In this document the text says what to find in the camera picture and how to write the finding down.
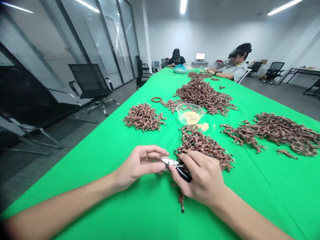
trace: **ceiling light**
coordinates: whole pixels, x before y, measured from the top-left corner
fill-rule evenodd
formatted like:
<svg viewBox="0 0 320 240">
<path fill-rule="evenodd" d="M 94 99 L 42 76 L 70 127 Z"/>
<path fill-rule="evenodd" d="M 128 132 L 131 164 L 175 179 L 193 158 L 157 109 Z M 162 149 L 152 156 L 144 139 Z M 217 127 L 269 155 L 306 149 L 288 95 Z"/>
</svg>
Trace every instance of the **ceiling light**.
<svg viewBox="0 0 320 240">
<path fill-rule="evenodd" d="M 285 4 L 285 5 L 281 6 L 281 7 L 278 7 L 277 9 L 269 12 L 268 15 L 269 15 L 269 16 L 270 16 L 270 15 L 273 15 L 273 14 L 275 14 L 275 13 L 277 13 L 277 12 L 280 12 L 280 11 L 282 11 L 282 10 L 288 8 L 288 7 L 291 7 L 292 5 L 295 5 L 295 4 L 297 4 L 297 3 L 301 2 L 301 1 L 302 1 L 302 0 L 294 0 L 294 1 L 288 2 L 287 4 Z"/>
<path fill-rule="evenodd" d="M 180 13 L 184 14 L 187 8 L 187 0 L 181 0 Z"/>
<path fill-rule="evenodd" d="M 16 8 L 16 9 L 19 9 L 19 10 L 22 10 L 22 11 L 25 11 L 25 12 L 29 12 L 29 13 L 33 13 L 27 9 L 24 9 L 24 8 L 21 8 L 21 7 L 17 7 L 15 5 L 12 5 L 12 4 L 9 4 L 9 3 L 6 3 L 6 2 L 1 2 L 3 5 L 6 5 L 8 7 L 13 7 L 13 8 Z"/>
<path fill-rule="evenodd" d="M 88 3 L 86 3 L 85 1 L 82 0 L 76 0 L 78 3 L 81 3 L 83 6 L 86 6 L 87 8 L 90 8 L 91 10 L 93 10 L 94 12 L 99 13 L 100 11 L 94 7 L 92 7 L 91 5 L 89 5 Z"/>
</svg>

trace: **wrist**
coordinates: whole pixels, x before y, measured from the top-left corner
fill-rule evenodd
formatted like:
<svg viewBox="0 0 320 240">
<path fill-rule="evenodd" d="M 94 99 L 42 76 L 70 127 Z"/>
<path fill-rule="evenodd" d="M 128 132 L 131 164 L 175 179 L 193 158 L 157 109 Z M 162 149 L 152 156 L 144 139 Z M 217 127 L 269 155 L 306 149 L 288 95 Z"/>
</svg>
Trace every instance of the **wrist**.
<svg viewBox="0 0 320 240">
<path fill-rule="evenodd" d="M 219 194 L 216 197 L 212 198 L 212 201 L 209 203 L 208 207 L 215 211 L 217 209 L 223 209 L 226 206 L 226 202 L 228 202 L 228 199 L 232 195 L 232 190 L 228 188 L 227 186 L 224 186 Z"/>
<path fill-rule="evenodd" d="M 95 183 L 95 188 L 103 198 L 107 198 L 118 191 L 117 182 L 116 182 L 116 176 L 115 173 L 112 172 L 97 181 L 93 182 Z"/>
</svg>

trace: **green tablecloth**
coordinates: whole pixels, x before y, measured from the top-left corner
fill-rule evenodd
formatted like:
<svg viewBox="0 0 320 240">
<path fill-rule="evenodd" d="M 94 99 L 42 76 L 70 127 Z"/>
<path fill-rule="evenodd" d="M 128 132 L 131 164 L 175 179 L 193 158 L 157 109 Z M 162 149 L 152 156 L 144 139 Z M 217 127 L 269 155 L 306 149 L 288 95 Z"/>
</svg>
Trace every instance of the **green tablecloth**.
<svg viewBox="0 0 320 240">
<path fill-rule="evenodd" d="M 70 151 L 47 174 L 15 201 L 3 214 L 9 217 L 45 199 L 79 187 L 115 170 L 137 145 L 157 144 L 172 157 L 180 144 L 177 113 L 172 114 L 152 97 L 172 98 L 177 88 L 190 79 L 165 68 L 156 73 L 124 104 Z M 295 239 L 320 238 L 320 173 L 316 157 L 298 160 L 278 155 L 275 144 L 259 140 L 268 150 L 256 154 L 248 146 L 238 146 L 220 133 L 220 124 L 237 127 L 252 121 L 260 112 L 284 115 L 319 131 L 319 122 L 270 100 L 227 79 L 212 81 L 216 90 L 230 94 L 239 111 L 227 117 L 205 115 L 209 134 L 235 158 L 234 169 L 223 172 L 225 183 L 243 200 Z M 161 131 L 145 132 L 128 128 L 121 121 L 131 106 L 150 103 L 167 117 Z M 237 235 L 207 207 L 187 198 L 180 211 L 178 190 L 168 175 L 142 177 L 127 191 L 116 194 L 89 210 L 57 239 L 238 239 Z"/>
</svg>

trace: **black desk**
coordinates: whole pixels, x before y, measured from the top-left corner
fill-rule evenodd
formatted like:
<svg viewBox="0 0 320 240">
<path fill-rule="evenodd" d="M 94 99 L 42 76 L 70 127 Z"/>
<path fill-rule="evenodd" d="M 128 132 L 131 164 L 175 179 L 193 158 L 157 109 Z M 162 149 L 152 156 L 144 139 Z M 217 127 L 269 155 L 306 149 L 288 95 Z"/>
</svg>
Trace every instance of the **black desk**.
<svg viewBox="0 0 320 240">
<path fill-rule="evenodd" d="M 317 75 L 320 76 L 320 71 L 318 70 L 308 70 L 308 69 L 301 69 L 301 68 L 291 68 L 291 70 L 286 74 L 286 76 L 281 80 L 280 83 L 287 77 L 288 74 L 293 74 L 290 80 L 286 83 L 288 84 L 291 79 L 297 74 L 297 73 L 302 73 L 302 74 L 308 74 L 308 75 Z"/>
</svg>

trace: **woman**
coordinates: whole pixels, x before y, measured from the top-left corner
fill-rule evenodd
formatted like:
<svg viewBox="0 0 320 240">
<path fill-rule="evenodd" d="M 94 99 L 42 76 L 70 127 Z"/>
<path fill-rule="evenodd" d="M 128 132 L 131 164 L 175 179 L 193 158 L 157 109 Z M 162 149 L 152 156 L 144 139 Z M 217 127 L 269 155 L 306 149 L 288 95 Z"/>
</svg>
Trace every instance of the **woman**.
<svg viewBox="0 0 320 240">
<path fill-rule="evenodd" d="M 186 63 L 186 60 L 184 57 L 180 56 L 180 50 L 179 48 L 176 48 L 173 50 L 172 58 L 169 59 L 167 67 L 175 67 L 178 64 L 184 64 Z"/>
</svg>

